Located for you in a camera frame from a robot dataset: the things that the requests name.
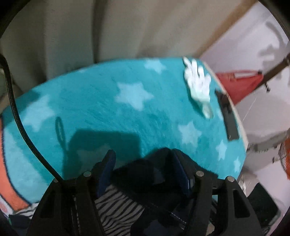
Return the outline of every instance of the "black and white striped cloth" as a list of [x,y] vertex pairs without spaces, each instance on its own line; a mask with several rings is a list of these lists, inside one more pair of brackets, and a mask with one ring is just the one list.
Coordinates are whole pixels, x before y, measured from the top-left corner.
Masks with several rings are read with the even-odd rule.
[[[107,187],[103,196],[95,201],[107,236],[130,236],[131,226],[141,216],[144,207],[128,198],[115,186]],[[38,203],[18,211],[17,215],[32,218]]]

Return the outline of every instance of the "beige curtain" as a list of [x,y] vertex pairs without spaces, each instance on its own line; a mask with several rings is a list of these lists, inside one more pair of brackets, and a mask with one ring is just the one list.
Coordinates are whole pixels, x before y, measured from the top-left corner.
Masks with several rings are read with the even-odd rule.
[[31,0],[0,40],[26,92],[115,58],[200,56],[256,0]]

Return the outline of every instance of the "brown rod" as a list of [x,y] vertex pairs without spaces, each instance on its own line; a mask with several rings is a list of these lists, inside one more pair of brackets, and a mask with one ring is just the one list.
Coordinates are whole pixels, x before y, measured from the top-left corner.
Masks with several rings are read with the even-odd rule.
[[290,65],[290,53],[283,59],[283,61],[281,61],[277,66],[275,66],[272,70],[270,70],[264,75],[263,80],[258,84],[255,90],[261,87],[262,85],[266,84],[270,79],[279,74],[289,65]]

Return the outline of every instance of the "red fabric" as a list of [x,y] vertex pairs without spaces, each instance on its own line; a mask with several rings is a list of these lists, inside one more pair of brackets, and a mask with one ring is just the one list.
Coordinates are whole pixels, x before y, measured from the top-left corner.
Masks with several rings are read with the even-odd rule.
[[264,77],[262,73],[251,70],[216,73],[216,76],[226,89],[234,104],[239,103],[244,97],[249,95]]

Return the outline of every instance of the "silver screw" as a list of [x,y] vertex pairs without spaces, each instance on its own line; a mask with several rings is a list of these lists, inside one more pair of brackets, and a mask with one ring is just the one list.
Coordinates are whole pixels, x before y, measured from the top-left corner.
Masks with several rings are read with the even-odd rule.
[[90,177],[92,175],[92,173],[90,171],[86,171],[83,173],[83,176],[85,177]]
[[230,182],[234,182],[235,181],[235,178],[233,176],[228,176],[227,177],[227,180],[230,181]]
[[202,177],[202,176],[204,176],[204,173],[199,170],[199,171],[196,172],[196,175],[199,176],[199,177]]

